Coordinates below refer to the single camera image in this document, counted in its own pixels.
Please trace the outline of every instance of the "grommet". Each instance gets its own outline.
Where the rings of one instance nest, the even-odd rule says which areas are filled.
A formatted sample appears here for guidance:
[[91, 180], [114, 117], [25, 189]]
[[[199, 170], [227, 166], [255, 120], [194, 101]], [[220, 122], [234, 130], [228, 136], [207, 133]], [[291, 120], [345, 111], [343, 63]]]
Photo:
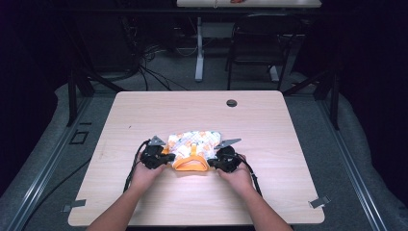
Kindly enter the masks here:
[[234, 99], [228, 99], [228, 100], [227, 100], [227, 105], [228, 105], [228, 107], [234, 108], [234, 107], [237, 106], [237, 104], [238, 104], [237, 101], [234, 100]]

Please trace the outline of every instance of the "wrist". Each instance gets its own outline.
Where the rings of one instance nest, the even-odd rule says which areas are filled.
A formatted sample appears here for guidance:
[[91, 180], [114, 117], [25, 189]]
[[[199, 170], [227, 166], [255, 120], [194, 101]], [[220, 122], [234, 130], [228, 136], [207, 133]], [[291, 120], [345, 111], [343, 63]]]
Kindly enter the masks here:
[[254, 193], [257, 193], [252, 185], [241, 187], [238, 190], [236, 190], [236, 192], [242, 199], [247, 199], [248, 197], [251, 197]]

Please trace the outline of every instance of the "hand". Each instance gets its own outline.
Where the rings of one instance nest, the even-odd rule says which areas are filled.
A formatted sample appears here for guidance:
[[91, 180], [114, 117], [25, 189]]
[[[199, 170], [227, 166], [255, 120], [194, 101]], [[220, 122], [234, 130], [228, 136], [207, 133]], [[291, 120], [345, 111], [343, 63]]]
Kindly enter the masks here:
[[244, 163], [240, 163], [233, 172], [225, 172], [221, 169], [217, 169], [218, 175], [226, 180], [231, 188], [241, 197], [249, 190], [255, 190], [252, 186], [252, 178], [249, 169]]
[[146, 192], [153, 184], [156, 177], [159, 176], [165, 168], [166, 165], [161, 165], [156, 169], [149, 169], [142, 162], [138, 163], [133, 172], [132, 182], [129, 189], [139, 190], [141, 193]]

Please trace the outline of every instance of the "desk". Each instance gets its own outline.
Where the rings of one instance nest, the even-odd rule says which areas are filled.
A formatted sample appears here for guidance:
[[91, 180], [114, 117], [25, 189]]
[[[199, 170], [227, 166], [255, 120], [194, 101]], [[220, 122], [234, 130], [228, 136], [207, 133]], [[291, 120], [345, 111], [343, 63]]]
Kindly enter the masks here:
[[[235, 99], [236, 107], [226, 101]], [[233, 144], [258, 176], [264, 199], [288, 223], [320, 223], [321, 208], [299, 141], [279, 91], [121, 92], [107, 118], [68, 222], [87, 226], [123, 191], [135, 152], [157, 135], [213, 130]], [[181, 172], [171, 167], [140, 200], [130, 225], [252, 224], [238, 196], [211, 168]]]
[[178, 7], [188, 8], [319, 8], [319, 0], [245, 0], [242, 3], [230, 3], [230, 0], [177, 0]]
[[[183, 8], [319, 8], [319, 0], [246, 0], [230, 3], [230, 0], [177, 0], [177, 7]], [[197, 65], [195, 81], [203, 79], [204, 51], [202, 49], [202, 22], [197, 20]]]

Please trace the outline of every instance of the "forearm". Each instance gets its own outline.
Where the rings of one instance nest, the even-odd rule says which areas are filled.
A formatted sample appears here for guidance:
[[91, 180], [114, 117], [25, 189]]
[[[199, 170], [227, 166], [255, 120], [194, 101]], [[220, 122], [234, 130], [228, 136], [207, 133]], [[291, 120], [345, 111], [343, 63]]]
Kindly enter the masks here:
[[141, 196], [140, 190], [127, 190], [87, 230], [125, 230]]
[[241, 197], [254, 223], [255, 230], [292, 230], [289, 224], [255, 190], [245, 191]]

